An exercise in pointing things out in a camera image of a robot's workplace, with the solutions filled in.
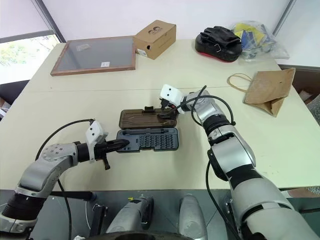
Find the wooden picture frame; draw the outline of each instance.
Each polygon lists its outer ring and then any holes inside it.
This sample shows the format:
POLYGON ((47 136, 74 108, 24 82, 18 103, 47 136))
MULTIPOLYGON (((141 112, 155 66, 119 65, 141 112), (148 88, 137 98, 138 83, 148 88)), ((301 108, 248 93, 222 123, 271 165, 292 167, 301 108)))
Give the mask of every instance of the wooden picture frame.
POLYGON ((50 75, 65 76, 135 69, 136 48, 133 42, 133 36, 101 37, 67 41, 50 75), (117 58, 116 61, 114 61, 116 62, 115 65, 112 64, 112 58, 117 58), (121 58, 125 63, 124 65, 117 64, 121 61, 121 58))

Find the robotic arm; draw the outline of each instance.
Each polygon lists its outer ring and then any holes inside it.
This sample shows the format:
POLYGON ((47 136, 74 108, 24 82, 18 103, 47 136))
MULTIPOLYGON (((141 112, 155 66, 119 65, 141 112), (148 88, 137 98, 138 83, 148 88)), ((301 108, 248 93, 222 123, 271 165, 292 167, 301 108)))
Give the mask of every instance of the robotic arm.
POLYGON ((124 139, 106 141, 107 135, 100 124, 93 121, 85 134, 86 143, 46 147, 39 158, 24 171, 13 196, 0 214, 0 231, 30 234, 44 202, 65 170, 81 162, 100 159, 105 169, 109 169, 106 154, 125 147, 129 142, 124 139))
MULTIPOLYGON (((179 106, 180 114, 191 111, 200 91, 184 95, 165 84, 162 108, 179 106)), ((201 96, 210 95, 206 90, 201 96)), ((213 98, 199 98, 194 106, 210 149, 207 155, 215 175, 228 181, 237 230, 244 239, 319 240, 304 218, 266 177, 257 172, 252 149, 231 124, 213 98)))

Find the table surface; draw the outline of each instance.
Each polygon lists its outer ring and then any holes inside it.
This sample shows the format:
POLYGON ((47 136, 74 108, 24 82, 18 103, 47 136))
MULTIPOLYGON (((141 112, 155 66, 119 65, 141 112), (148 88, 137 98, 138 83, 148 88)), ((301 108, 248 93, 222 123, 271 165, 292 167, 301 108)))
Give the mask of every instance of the table surface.
MULTIPOLYGON (((121 110, 159 106, 164 83, 185 93, 206 84, 209 93, 226 100, 236 128, 254 151, 257 170, 279 188, 318 185, 320 127, 294 88, 275 118, 244 104, 245 94, 226 84, 226 78, 236 72, 253 77, 256 71, 278 70, 276 62, 250 64, 239 59, 222 63, 198 56, 191 44, 191 40, 178 40, 156 60, 137 55, 134 71, 51 77, 50 71, 63 48, 63 44, 58 45, 0 122, 0 189, 14 189, 43 141, 66 123, 95 118, 109 132, 107 140, 115 139, 121 110), (182 63, 194 63, 194 68, 182 63), (158 74, 149 77, 151 72, 158 74)), ((237 82, 238 86, 248 84, 237 82)), ((87 123, 69 126, 49 144, 84 142, 87 128, 87 123)), ((205 189, 210 147, 205 131, 193 123, 189 113, 178 116, 177 129, 177 151, 111 152, 110 170, 104 170, 102 161, 83 162, 61 176, 62 184, 69 191, 205 189)), ((209 182, 212 189, 229 188, 213 171, 209 182)))

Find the open plastic case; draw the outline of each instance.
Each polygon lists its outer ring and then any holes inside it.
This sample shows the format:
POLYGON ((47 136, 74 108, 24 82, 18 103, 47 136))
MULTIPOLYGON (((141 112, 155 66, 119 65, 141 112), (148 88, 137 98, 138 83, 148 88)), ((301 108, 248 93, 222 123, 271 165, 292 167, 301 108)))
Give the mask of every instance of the open plastic case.
POLYGON ((143 109, 122 110, 116 138, 130 142, 126 147, 117 150, 118 153, 135 153, 140 150, 174 151, 179 147, 179 133, 175 128, 178 112, 166 119, 158 116, 169 112, 153 106, 143 109))

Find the white wire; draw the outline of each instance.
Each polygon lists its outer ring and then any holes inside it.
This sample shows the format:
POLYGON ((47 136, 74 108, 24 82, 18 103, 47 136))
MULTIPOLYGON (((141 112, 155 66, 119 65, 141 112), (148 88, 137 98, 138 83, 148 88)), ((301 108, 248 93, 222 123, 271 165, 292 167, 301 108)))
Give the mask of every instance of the white wire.
POLYGON ((87 204, 88 204, 88 201, 85 201, 85 220, 86 220, 86 224, 88 225, 88 228, 91 230, 91 227, 88 221, 87 204))

